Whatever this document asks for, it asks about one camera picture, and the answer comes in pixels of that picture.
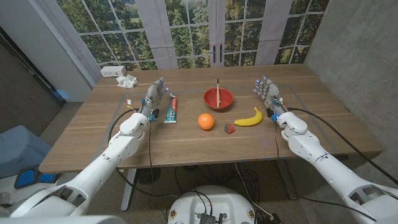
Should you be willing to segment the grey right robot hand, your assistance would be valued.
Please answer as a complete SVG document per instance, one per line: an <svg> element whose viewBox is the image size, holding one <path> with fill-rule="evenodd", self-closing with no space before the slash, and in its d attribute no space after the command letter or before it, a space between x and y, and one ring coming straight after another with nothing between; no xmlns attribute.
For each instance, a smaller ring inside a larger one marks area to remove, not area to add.
<svg viewBox="0 0 398 224"><path fill-rule="evenodd" d="M283 98L279 94L279 89L270 79L264 77L263 81L256 80L253 91L264 101L267 116L273 121L277 121L280 115L288 112L284 106Z"/></svg>

